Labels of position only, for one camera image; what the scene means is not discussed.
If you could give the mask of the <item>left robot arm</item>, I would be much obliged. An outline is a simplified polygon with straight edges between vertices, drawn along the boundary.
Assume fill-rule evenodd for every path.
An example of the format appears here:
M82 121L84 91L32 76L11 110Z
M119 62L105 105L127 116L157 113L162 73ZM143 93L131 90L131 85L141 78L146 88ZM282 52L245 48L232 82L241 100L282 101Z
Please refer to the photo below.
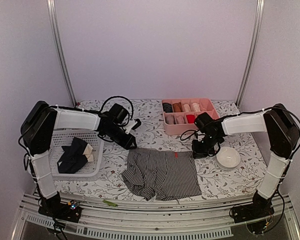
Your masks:
M56 190L49 160L49 149L53 133L56 130L94 131L106 142L114 142L130 150L137 147L132 131L141 121L133 118L133 111L114 104L110 110L85 110L79 108L49 105L38 101L32 108L20 128L18 144L29 157L30 173L45 202L45 209L53 216L64 213L64 205L53 198Z

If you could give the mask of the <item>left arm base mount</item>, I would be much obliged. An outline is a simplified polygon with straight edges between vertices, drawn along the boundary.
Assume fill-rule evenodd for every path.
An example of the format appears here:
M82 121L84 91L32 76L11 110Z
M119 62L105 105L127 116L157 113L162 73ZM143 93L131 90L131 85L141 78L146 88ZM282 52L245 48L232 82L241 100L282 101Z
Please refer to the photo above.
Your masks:
M62 203L59 192L48 199L41 195L39 198L38 213L56 220L78 223L81 218L82 210L80 202L77 200Z

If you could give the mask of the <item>grey striped underwear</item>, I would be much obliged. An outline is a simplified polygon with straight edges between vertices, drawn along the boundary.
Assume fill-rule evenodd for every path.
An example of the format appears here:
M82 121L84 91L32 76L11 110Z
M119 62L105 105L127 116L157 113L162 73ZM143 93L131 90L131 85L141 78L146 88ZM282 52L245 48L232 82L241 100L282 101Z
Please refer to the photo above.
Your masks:
M121 177L131 193L146 201L173 201L202 194L191 151L132 149Z

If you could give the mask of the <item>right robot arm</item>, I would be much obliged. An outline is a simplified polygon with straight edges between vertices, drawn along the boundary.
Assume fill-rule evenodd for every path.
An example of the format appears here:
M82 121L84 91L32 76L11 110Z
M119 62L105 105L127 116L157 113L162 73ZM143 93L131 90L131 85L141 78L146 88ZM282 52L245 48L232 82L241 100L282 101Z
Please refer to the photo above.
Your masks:
M213 119L200 114L194 124L196 138L192 141L194 158L212 157L221 152L225 137L239 134L263 134L267 137L270 157L267 169L255 197L249 206L252 218L259 218L268 210L269 200L285 179L294 155L300 149L300 119L283 104L277 103L256 111L240 112Z

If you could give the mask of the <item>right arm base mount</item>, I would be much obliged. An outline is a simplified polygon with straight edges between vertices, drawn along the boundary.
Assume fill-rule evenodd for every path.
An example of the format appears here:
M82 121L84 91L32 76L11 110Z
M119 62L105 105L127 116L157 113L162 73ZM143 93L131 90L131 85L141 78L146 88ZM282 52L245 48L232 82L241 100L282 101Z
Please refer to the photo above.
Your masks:
M263 198L258 191L255 192L252 198L252 203L246 205L233 206L229 211L229 216L235 223L264 218L275 213L272 206L272 198Z

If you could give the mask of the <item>olive green underwear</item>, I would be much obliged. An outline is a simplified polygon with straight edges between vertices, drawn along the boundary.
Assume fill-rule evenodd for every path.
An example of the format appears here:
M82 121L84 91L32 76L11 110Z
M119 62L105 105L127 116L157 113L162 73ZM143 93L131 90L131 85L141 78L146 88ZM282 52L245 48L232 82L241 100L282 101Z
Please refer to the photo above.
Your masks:
M196 119L195 119L195 122L196 123L203 123L204 121L205 121L205 113L198 114Z

